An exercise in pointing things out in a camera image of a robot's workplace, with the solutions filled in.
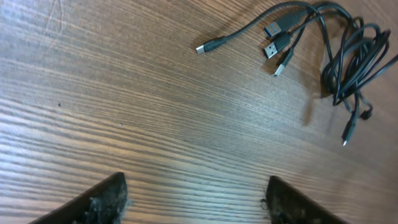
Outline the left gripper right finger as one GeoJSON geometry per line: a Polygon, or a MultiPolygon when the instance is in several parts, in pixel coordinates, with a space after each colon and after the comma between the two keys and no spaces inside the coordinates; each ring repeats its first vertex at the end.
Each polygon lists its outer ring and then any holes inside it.
{"type": "Polygon", "coordinates": [[[269,178],[264,201],[272,224],[346,224],[276,175],[269,178]]]}

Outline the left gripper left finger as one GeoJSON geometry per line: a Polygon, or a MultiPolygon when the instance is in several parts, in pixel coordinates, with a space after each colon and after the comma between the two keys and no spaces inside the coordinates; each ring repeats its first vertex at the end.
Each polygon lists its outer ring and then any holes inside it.
{"type": "Polygon", "coordinates": [[[33,224],[121,223],[128,205],[125,175],[116,172],[33,224]]]}

